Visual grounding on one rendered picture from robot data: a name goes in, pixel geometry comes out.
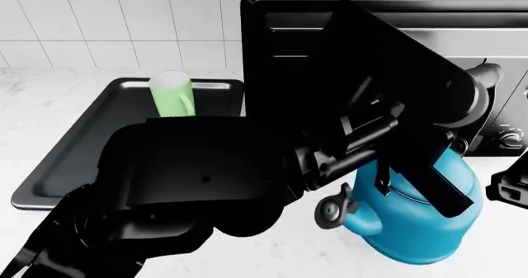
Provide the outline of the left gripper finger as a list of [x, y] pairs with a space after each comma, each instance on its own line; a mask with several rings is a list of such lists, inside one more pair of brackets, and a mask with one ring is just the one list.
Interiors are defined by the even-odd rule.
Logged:
[[343, 140], [342, 117], [363, 125], [403, 104], [398, 126], [450, 140], [470, 116], [470, 76], [357, 5], [337, 0], [309, 55], [308, 124]]
[[441, 215], [455, 217], [474, 202], [434, 168], [455, 134], [431, 124], [397, 104], [390, 109], [390, 131], [382, 138], [378, 159], [400, 173]]

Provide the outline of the blue kettle with black handle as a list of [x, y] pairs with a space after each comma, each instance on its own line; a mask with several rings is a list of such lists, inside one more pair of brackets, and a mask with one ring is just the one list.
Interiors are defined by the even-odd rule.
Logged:
[[463, 152], [447, 148], [435, 163], [450, 183], [474, 203], [445, 217], [387, 163], [378, 158], [357, 169], [353, 183], [319, 201], [314, 212], [323, 229], [344, 227], [381, 254], [410, 265], [445, 260], [460, 246], [483, 208], [481, 186]]

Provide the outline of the light green mug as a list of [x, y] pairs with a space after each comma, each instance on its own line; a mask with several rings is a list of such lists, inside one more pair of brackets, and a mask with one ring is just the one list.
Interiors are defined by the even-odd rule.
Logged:
[[186, 73], [161, 72], [151, 77], [148, 85], [161, 117], [196, 115], [191, 78]]

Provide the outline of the dark metal tray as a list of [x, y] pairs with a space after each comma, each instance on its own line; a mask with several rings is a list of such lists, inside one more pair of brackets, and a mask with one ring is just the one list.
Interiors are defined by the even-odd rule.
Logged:
[[69, 192], [93, 183], [111, 135], [159, 116], [145, 78], [118, 78], [81, 114], [12, 194], [19, 210], [52, 210]]

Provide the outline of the round black oven knob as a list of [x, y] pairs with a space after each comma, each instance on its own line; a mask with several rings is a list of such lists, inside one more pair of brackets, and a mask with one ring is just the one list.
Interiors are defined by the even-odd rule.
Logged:
[[523, 147], [522, 138], [523, 132], [521, 130], [508, 129], [497, 134], [496, 144], [499, 148], [520, 149]]

